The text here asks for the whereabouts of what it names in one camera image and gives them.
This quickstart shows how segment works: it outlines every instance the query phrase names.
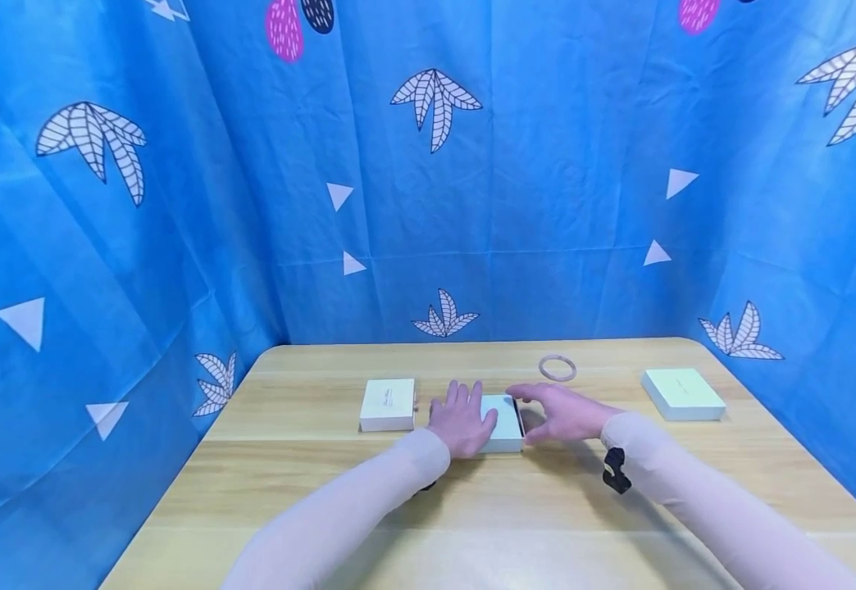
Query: blue curtain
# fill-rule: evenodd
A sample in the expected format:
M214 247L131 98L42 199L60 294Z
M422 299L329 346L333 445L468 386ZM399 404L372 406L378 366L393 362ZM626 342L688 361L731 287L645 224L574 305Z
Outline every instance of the blue curtain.
M0 0L0 588L274 344L634 336L856 496L856 2Z

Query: white box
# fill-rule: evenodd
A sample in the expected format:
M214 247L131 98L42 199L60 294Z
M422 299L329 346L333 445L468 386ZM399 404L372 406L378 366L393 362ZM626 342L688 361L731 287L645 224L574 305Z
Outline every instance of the white box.
M719 420L726 411L724 400L694 369L648 369L641 386L665 420Z
M497 426L481 453L519 453L523 449L523 422L516 400L506 393L481 398L481 418L491 409L497 410Z
M415 429L415 379L373 379L359 410L363 433Z

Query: wood grain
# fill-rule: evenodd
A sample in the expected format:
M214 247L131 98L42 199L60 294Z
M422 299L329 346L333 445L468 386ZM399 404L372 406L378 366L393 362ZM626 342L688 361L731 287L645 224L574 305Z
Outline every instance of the wood grain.
M482 379L486 392L543 380L536 364L552 353L576 363L573 389L657 419L856 570L856 501L699 343L384 344L262 355L103 588L217 588L262 524L398 438L359 433L368 379L416 378L426 409L450 379ZM699 370L724 398L724 420L660 420L640 374L663 367ZM666 511L602 484L599 449L455 462L387 516L328 588L737 588Z

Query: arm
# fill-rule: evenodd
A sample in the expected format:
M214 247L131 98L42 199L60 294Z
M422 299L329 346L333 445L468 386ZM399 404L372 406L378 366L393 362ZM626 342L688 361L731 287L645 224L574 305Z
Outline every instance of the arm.
M651 420L613 415L601 439L625 452L622 472L635 489L669 510L746 590L856 589L837 559Z
M403 436L267 523L222 590L317 588L382 518L448 470L448 447L428 429Z

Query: black wrist strap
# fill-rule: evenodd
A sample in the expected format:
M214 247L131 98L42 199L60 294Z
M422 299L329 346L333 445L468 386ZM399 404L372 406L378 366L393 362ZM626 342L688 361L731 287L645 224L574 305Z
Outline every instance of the black wrist strap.
M619 493L625 493L631 489L631 479L625 477L622 467L625 465L625 452L619 447L609 448L604 459L604 472L602 480L611 489Z

